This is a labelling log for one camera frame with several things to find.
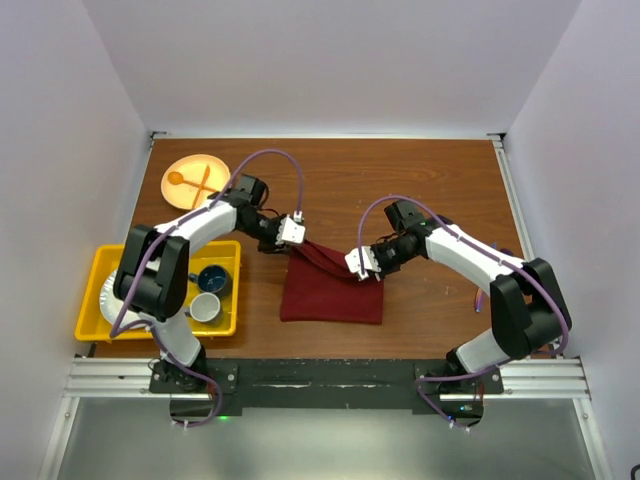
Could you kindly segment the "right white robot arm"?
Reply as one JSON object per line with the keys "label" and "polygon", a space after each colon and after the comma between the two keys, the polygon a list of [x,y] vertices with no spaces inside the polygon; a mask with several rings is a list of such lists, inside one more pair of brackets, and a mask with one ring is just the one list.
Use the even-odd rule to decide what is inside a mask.
{"label": "right white robot arm", "polygon": [[572,321],[551,265],[495,250],[466,234],[448,218],[400,195],[383,198],[393,232],[348,256],[360,279],[383,279],[410,260],[421,257],[444,265],[471,281],[490,300],[491,326],[452,349],[445,364],[422,380],[469,392],[481,376],[513,360],[523,359],[557,342],[564,352]]}

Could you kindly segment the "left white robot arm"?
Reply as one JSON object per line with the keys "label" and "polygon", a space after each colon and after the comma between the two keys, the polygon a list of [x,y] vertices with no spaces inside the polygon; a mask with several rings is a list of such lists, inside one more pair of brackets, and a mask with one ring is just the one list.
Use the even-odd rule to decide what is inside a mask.
{"label": "left white robot arm", "polygon": [[162,372],[185,392],[214,386],[204,347],[183,310],[192,255],[235,231],[256,240],[264,253],[284,253],[304,240],[299,210],[274,216],[263,213],[267,192],[265,182],[242,174],[236,184],[226,184],[195,210],[129,232],[111,287],[122,306],[110,336],[136,327],[149,330],[160,350]]}

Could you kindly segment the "dark red cloth napkin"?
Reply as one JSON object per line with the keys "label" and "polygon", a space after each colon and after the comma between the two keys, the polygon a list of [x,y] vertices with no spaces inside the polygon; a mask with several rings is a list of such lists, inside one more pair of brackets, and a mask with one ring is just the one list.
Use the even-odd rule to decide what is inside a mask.
{"label": "dark red cloth napkin", "polygon": [[307,241],[289,253],[280,320],[379,325],[383,321],[384,283],[358,280],[345,254]]}

